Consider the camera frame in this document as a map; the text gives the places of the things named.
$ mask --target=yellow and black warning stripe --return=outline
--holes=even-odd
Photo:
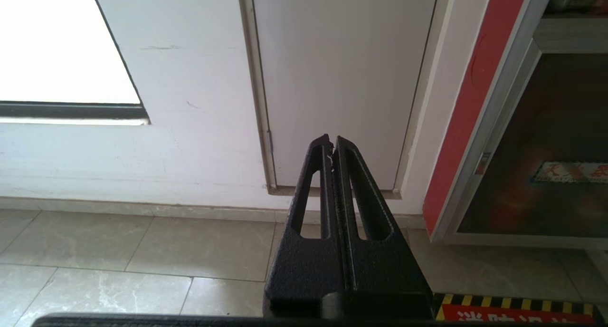
[[[476,307],[494,307],[506,309],[523,309],[543,312],[561,312],[568,314],[585,314],[593,320],[604,324],[604,319],[595,305],[590,303],[549,301],[546,299],[510,298],[496,296],[434,294],[433,312],[435,320],[445,320],[441,305],[459,305]]]

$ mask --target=white door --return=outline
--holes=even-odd
[[[276,184],[308,143],[354,142],[395,187],[435,0],[254,0]]]

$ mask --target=tile floor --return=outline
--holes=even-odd
[[[61,311],[259,316],[283,227],[0,211],[0,327]],[[435,292],[608,304],[583,251],[430,245],[424,231],[402,231]]]

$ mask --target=window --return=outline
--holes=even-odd
[[[0,0],[0,121],[147,124],[97,0]]]

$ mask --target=black plastic object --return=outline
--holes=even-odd
[[[321,239],[300,236],[321,175]],[[358,236],[357,201],[367,240]],[[432,292],[357,147],[328,135],[308,148],[265,288],[273,317],[432,320]]]

